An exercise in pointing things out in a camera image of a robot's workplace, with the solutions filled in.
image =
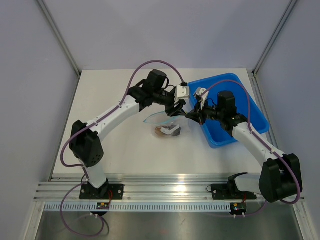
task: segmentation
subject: transparent plastic bag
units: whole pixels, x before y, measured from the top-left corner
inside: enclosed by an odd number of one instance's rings
[[[170,117],[166,112],[161,111],[150,115],[143,122],[151,125],[152,135],[167,138],[178,137],[186,130],[188,124],[185,119],[184,116]]]

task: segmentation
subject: metal floor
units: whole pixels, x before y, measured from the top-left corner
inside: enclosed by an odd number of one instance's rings
[[[248,212],[259,208],[248,203]],[[86,212],[64,212],[69,226],[83,234],[94,234],[101,222],[94,217],[75,221]],[[108,212],[105,227],[97,240],[302,240],[291,205],[268,204],[261,214],[237,218],[220,217],[228,213],[200,212]],[[37,240],[84,239],[65,229],[58,211],[45,211]]]

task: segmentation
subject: white table surface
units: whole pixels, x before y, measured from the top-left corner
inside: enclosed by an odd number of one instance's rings
[[[145,79],[151,69],[138,72],[133,84]],[[163,69],[170,83],[180,82],[171,69]],[[179,69],[184,80],[196,81],[225,73],[236,74],[253,99],[253,89],[244,68],[235,69]],[[62,144],[70,137],[72,124],[86,122],[118,103],[122,98],[133,70],[84,70],[72,104]],[[166,174],[234,174],[260,173],[261,167],[249,151],[239,142],[220,148],[210,148],[201,127],[186,120],[189,129],[182,129],[178,137],[158,138],[152,135],[151,126],[143,121],[153,113],[164,111],[154,104],[132,116],[114,129],[102,142],[104,157],[101,160],[105,173],[128,175]],[[83,174],[80,167],[62,166],[58,156],[53,177]],[[64,154],[65,162],[77,164],[69,148]]]

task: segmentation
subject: blue bin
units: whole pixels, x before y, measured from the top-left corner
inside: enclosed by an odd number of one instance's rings
[[[189,101],[191,106],[194,107],[197,102],[193,94],[196,92],[198,87],[208,89],[214,83],[217,83],[222,80],[234,80],[238,83],[241,83],[238,76],[233,73],[226,73],[223,75],[212,76],[209,78],[188,83],[188,86],[190,87],[191,96]],[[214,103],[217,104],[218,93],[221,91],[233,92],[233,95],[235,97],[235,105],[237,107],[238,113],[248,117],[248,100],[247,100],[246,93],[241,88],[241,86],[233,82],[220,83],[209,91],[209,95],[207,99],[212,99]],[[254,128],[260,134],[267,132],[270,127],[269,123],[251,97],[250,97],[250,107],[251,107],[250,120]],[[211,148],[215,149],[215,148],[219,148],[219,147],[236,142],[236,140],[233,137],[229,136],[229,134],[221,128],[220,123],[218,121],[207,120],[205,124],[201,126],[201,128]]]

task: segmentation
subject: gray wall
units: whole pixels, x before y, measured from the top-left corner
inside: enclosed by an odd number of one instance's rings
[[[320,1],[302,0],[258,73],[279,146],[300,158],[304,195],[320,231]]]
[[[0,1],[0,239],[16,240],[47,180],[77,79],[32,0]]]
[[[45,0],[81,69],[252,69],[289,0]]]

